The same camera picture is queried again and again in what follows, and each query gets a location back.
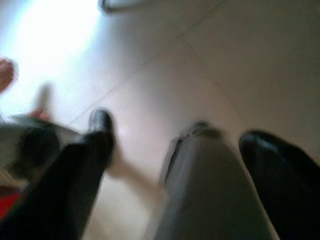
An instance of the trouser leg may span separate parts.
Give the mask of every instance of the trouser leg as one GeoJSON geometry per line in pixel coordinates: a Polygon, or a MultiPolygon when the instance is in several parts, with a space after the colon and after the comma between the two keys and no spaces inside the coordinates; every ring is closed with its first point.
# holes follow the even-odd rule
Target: trouser leg
{"type": "Polygon", "coordinates": [[[156,240],[270,239],[240,163],[210,130],[180,139],[156,240]]]}
{"type": "Polygon", "coordinates": [[[80,239],[113,146],[102,132],[66,146],[2,221],[0,238],[80,239]]]}

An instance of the black trousers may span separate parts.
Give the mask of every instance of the black trousers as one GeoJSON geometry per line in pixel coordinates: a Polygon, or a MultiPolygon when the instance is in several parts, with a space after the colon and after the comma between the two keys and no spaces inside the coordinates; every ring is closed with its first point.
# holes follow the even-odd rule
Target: black trousers
{"type": "Polygon", "coordinates": [[[113,147],[101,132],[66,146],[1,222],[0,239],[80,239],[113,147]]]}
{"type": "MultiPolygon", "coordinates": [[[[168,203],[154,239],[271,239],[223,138],[206,129],[176,142],[164,174],[168,203]]],[[[112,137],[100,132],[65,147],[1,222],[0,239],[80,239],[113,147],[112,137]]],[[[242,136],[240,151],[280,238],[318,239],[318,166],[301,149],[264,132],[242,136]]]]}

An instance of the floor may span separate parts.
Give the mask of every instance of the floor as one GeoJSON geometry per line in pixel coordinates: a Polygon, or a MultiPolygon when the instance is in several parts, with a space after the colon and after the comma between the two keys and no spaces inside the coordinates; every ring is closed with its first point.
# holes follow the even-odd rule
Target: floor
{"type": "Polygon", "coordinates": [[[320,164],[318,0],[3,0],[0,53],[18,80],[0,97],[25,113],[44,85],[55,122],[80,132],[92,109],[115,120],[117,164],[85,239],[140,240],[163,199],[170,140],[197,120],[230,145],[270,131],[320,164]]]}

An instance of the red object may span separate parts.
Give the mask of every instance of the red object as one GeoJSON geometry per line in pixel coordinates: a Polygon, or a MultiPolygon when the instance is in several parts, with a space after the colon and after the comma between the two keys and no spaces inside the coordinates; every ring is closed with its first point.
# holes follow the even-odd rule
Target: red object
{"type": "Polygon", "coordinates": [[[18,200],[19,197],[20,197],[19,192],[15,192],[7,196],[0,197],[0,219],[4,218],[4,216],[13,206],[13,204],[15,204],[15,202],[18,200]]]}

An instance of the black shoe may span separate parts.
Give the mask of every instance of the black shoe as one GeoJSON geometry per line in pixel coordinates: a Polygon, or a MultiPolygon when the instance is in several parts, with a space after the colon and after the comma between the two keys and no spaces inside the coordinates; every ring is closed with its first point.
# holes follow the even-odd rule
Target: black shoe
{"type": "Polygon", "coordinates": [[[279,238],[320,239],[318,165],[300,148],[263,131],[244,134],[239,149],[279,238]]]}
{"type": "Polygon", "coordinates": [[[113,123],[110,114],[103,108],[94,110],[90,115],[89,131],[113,134],[113,123]]]}

